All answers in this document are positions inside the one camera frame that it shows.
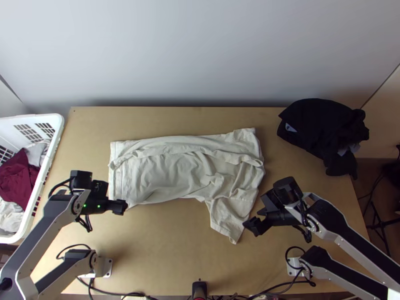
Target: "white wall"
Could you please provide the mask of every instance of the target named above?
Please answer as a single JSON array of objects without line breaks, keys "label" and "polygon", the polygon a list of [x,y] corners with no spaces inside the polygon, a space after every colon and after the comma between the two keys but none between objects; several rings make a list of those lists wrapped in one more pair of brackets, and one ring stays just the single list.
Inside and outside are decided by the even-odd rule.
[{"label": "white wall", "polygon": [[0,118],[29,113],[28,108],[5,85],[0,76]]},{"label": "white wall", "polygon": [[360,107],[400,62],[398,0],[0,0],[24,103]]},{"label": "white wall", "polygon": [[400,66],[362,108],[369,140],[361,143],[357,158],[395,159],[400,143]]}]

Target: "floor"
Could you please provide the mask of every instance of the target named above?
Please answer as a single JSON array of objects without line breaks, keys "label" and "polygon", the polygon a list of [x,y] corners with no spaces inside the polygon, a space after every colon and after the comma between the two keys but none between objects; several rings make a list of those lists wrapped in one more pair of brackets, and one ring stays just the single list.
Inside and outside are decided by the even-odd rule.
[{"label": "floor", "polygon": [[[353,180],[353,186],[357,197],[364,196],[371,191],[371,187],[381,171],[381,166],[387,163],[387,160],[382,159],[360,159],[358,161],[358,180]],[[379,183],[373,193],[373,202],[376,206],[377,211],[383,221],[398,218],[399,215],[395,214],[395,208],[399,204],[400,191],[397,190],[392,184],[385,178]],[[368,197],[360,199],[359,204],[363,211],[366,207]],[[368,208],[364,220],[367,225],[372,223],[373,210],[371,207]],[[390,225],[386,228],[386,236],[389,244],[389,250],[392,258],[400,263],[400,223]],[[379,247],[385,252],[385,245],[379,236],[373,231],[368,230],[368,234],[372,243]],[[280,299],[285,300],[343,300],[349,299],[352,294],[347,292],[342,293],[325,293],[325,294],[301,294],[301,295],[289,295],[285,294]],[[187,300],[187,296],[163,296],[157,297],[160,300]],[[60,295],[57,300],[87,300],[87,295]],[[106,295],[94,295],[94,300],[119,300],[120,297],[106,296]]]}]

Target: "wrinkled fabric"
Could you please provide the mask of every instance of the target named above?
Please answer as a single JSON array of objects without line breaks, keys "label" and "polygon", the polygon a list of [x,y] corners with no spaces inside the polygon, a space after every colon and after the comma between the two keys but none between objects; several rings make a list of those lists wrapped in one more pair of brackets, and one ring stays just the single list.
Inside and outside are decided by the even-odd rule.
[{"label": "wrinkled fabric", "polygon": [[25,146],[24,149],[26,156],[28,157],[28,163],[40,168],[45,160],[50,143],[51,140],[44,139]]},{"label": "wrinkled fabric", "polygon": [[0,229],[16,233],[20,228],[24,211],[21,206],[0,198]]},{"label": "wrinkled fabric", "polygon": [[25,211],[39,170],[29,164],[25,150],[21,149],[0,166],[0,197]]},{"label": "wrinkled fabric", "polygon": [[110,148],[110,199],[132,208],[195,198],[206,203],[210,226],[238,242],[265,174],[254,128],[116,141]]},{"label": "wrinkled fabric", "polygon": [[350,174],[357,179],[353,155],[357,149],[350,146],[369,139],[365,116],[362,109],[351,109],[332,100],[302,99],[279,114],[282,121],[277,135],[322,159],[327,175]]}]

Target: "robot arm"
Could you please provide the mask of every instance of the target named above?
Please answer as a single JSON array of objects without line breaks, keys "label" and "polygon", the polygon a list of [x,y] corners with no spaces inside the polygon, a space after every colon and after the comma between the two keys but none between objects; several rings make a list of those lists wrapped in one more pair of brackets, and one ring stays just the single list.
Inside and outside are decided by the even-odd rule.
[{"label": "robot arm", "polygon": [[[313,204],[306,204],[306,198],[313,200]],[[277,181],[261,199],[265,208],[258,214],[265,216],[264,220],[253,217],[243,223],[255,236],[272,226],[291,225],[299,229],[303,225],[305,237],[314,233],[334,241],[380,282],[333,260],[326,250],[316,246],[294,258],[309,271],[306,276],[332,280],[362,299],[390,299],[396,294],[400,297],[400,265],[352,229],[333,204],[314,193],[303,194],[293,177]]]},{"label": "robot arm", "polygon": [[56,238],[61,228],[80,219],[80,215],[113,210],[123,215],[125,201],[110,201],[106,197],[108,184],[92,181],[90,172],[72,171],[70,190],[52,195],[43,209],[43,218],[29,233],[0,274],[0,299],[47,300],[59,295],[77,276],[109,277],[112,259],[99,257],[92,249],[71,249],[63,262],[38,282],[31,273]]}]

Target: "black cable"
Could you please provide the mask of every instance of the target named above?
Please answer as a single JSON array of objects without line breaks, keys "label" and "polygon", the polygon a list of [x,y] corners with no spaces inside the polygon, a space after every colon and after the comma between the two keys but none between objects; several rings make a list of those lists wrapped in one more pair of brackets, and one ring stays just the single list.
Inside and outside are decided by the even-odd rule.
[{"label": "black cable", "polygon": [[63,253],[65,250],[71,249],[71,248],[73,248],[73,247],[78,247],[78,246],[83,246],[83,247],[86,247],[86,248],[89,249],[89,250],[92,250],[92,249],[91,249],[88,245],[86,245],[86,244],[83,244],[83,243],[75,244],[75,245],[71,245],[71,246],[68,246],[68,247],[65,247],[64,249],[62,249],[62,250],[57,254],[57,256],[55,257],[55,259],[56,259],[56,260],[62,260],[63,257],[60,257],[61,253]]},{"label": "black cable", "polygon": [[[293,278],[292,281],[290,281],[290,282],[285,282],[285,283],[280,283],[280,284],[278,284],[278,285],[275,285],[275,286],[273,286],[273,287],[270,287],[270,288],[268,288],[268,289],[266,289],[266,290],[263,290],[262,292],[260,292],[260,293],[258,293],[258,294],[255,294],[255,295],[252,295],[251,297],[248,297],[247,300],[253,300],[253,299],[255,299],[255,298],[259,297],[259,296],[262,296],[262,295],[266,295],[266,296],[275,295],[275,296],[276,296],[276,295],[280,295],[280,294],[286,293],[286,292],[295,284],[296,279],[300,276],[300,274],[301,274],[301,272],[303,272],[303,270],[305,270],[305,269],[302,267],[302,268],[297,272],[296,276]],[[278,286],[279,286],[279,287],[280,287],[280,286],[284,286],[285,284],[289,284],[289,286],[288,286],[287,288],[285,288],[284,290],[281,290],[281,291],[279,291],[279,292],[270,292],[270,291],[272,291],[273,289],[277,288]]]},{"label": "black cable", "polygon": [[[58,189],[58,188],[60,188],[60,187],[63,187],[63,186],[65,187],[65,186],[66,186],[65,184],[71,182],[72,179],[74,179],[74,177],[70,177],[70,178],[68,178],[68,179],[66,179],[66,180],[64,180],[64,181],[62,181],[62,182],[56,184],[55,186],[53,186],[53,187],[51,188],[50,192],[48,193],[48,196],[47,196],[47,197],[50,198],[50,197],[53,195],[53,193],[54,193],[54,191],[55,191],[56,189]],[[72,194],[73,191],[72,191],[71,185],[67,186],[67,188],[69,189],[69,192]]]},{"label": "black cable", "polygon": [[89,218],[89,215],[85,215],[84,220],[86,221],[87,227],[90,230],[90,232],[93,231],[93,227],[92,227],[92,223],[91,223],[91,219]]},{"label": "black cable", "polygon": [[382,171],[379,173],[379,175],[376,177],[375,181],[372,184],[372,188],[371,191],[368,194],[365,194],[364,196],[358,197],[357,200],[360,200],[362,198],[368,197],[369,195],[371,195],[375,188],[377,187],[378,183],[385,177],[384,175],[382,176]]},{"label": "black cable", "polygon": [[[288,281],[288,282],[283,282],[283,283],[277,284],[277,285],[275,285],[273,287],[270,287],[270,288],[266,289],[265,293],[268,293],[269,291],[272,291],[272,290],[274,290],[276,288],[280,288],[282,286],[290,285],[291,283],[292,283],[292,281]],[[314,281],[311,281],[311,280],[309,280],[307,278],[305,280],[296,281],[295,284],[309,284],[313,288],[315,288],[317,286],[317,284]]]},{"label": "black cable", "polygon": [[79,224],[81,224],[88,233],[93,231],[92,224],[90,223],[90,219],[89,219],[89,224],[87,224],[80,216],[78,216],[75,219],[75,222],[78,222]]},{"label": "black cable", "polygon": [[[397,150],[398,150],[398,155],[397,155],[396,161],[398,161],[398,160],[400,160],[400,145],[396,145],[396,148],[397,148]],[[357,200],[360,200],[360,199],[362,199],[362,198],[365,198],[365,197],[368,197],[368,196],[369,196],[368,201],[367,201],[367,203],[366,203],[366,206],[365,206],[365,208],[364,208],[364,211],[363,211],[363,213],[362,213],[362,216],[365,216],[365,214],[366,214],[366,212],[367,212],[367,209],[368,209],[368,207],[370,206],[370,203],[371,203],[371,201],[372,201],[372,197],[373,197],[374,191],[375,191],[375,189],[377,188],[379,182],[381,182],[381,180],[382,180],[383,178],[385,178],[385,175],[383,174],[383,172],[384,172],[384,171],[381,170],[380,173],[379,173],[379,175],[376,177],[375,181],[374,181],[373,184],[372,184],[372,189],[371,189],[371,191],[370,191],[368,194],[357,198]]]},{"label": "black cable", "polygon": [[88,295],[89,295],[89,299],[90,299],[90,300],[93,300],[92,292],[91,292],[91,288],[92,288],[93,281],[95,281],[95,279],[94,279],[94,278],[90,278],[90,280],[89,280],[89,286],[87,287],[87,293],[88,293]]},{"label": "black cable", "polygon": [[307,209],[307,207],[306,207],[306,204],[304,203],[302,198],[300,198],[299,202],[300,202],[299,208],[300,208],[300,215],[301,215],[301,224],[305,227],[305,229],[302,229],[297,225],[293,225],[293,227],[296,228],[297,230],[299,230],[302,233],[302,235],[304,237],[304,240],[307,243],[311,243],[311,241],[312,241],[311,231],[308,229],[310,224],[309,224],[309,222],[307,221],[307,218],[306,218],[306,209]]},{"label": "black cable", "polygon": [[286,261],[286,263],[287,263],[292,269],[295,269],[295,270],[304,269],[304,267],[302,267],[302,266],[293,266],[293,265],[291,265],[291,264],[289,263],[288,254],[289,254],[289,251],[292,250],[292,249],[299,249],[299,250],[303,251],[303,254],[306,253],[306,251],[305,251],[303,248],[298,247],[298,246],[292,246],[292,247],[287,248],[286,252],[284,253],[284,260]]},{"label": "black cable", "polygon": [[[86,282],[84,282],[82,279],[80,279],[79,277],[76,278],[81,284],[83,284],[86,287],[89,287],[89,284],[87,284]],[[130,292],[130,293],[117,293],[117,292],[110,292],[110,291],[105,291],[105,290],[101,290],[98,289],[96,287],[92,285],[90,286],[90,289],[92,291],[104,294],[104,295],[109,295],[109,296],[119,296],[119,297],[146,297],[149,300],[158,300],[157,298],[154,298],[152,296],[146,296],[146,294],[142,293],[142,292]]]}]

